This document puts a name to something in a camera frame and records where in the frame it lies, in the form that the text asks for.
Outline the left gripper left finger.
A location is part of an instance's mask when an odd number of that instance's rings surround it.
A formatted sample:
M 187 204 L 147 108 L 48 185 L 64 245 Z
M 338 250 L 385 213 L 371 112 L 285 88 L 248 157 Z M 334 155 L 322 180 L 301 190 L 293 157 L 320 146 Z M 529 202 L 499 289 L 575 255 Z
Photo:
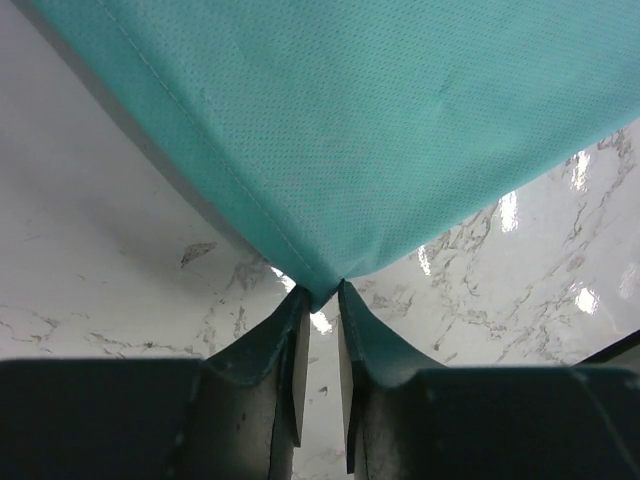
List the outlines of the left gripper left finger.
M 288 479 L 300 445 L 309 295 L 293 289 L 207 359 L 1 364 L 5 479 Z

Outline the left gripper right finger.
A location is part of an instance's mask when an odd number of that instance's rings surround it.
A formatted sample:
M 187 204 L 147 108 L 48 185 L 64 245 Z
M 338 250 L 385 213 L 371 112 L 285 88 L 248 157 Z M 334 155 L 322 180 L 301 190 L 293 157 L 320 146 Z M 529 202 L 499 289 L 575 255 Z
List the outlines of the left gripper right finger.
M 639 375 L 598 364 L 448 367 L 342 282 L 346 468 L 357 479 L 635 479 Z

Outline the teal t shirt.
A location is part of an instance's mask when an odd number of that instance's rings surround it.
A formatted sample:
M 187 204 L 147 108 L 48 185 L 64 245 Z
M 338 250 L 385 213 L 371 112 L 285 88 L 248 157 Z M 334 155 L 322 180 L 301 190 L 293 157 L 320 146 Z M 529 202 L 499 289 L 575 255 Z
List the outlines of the teal t shirt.
M 322 306 L 639 115 L 635 1 L 38 1 Z

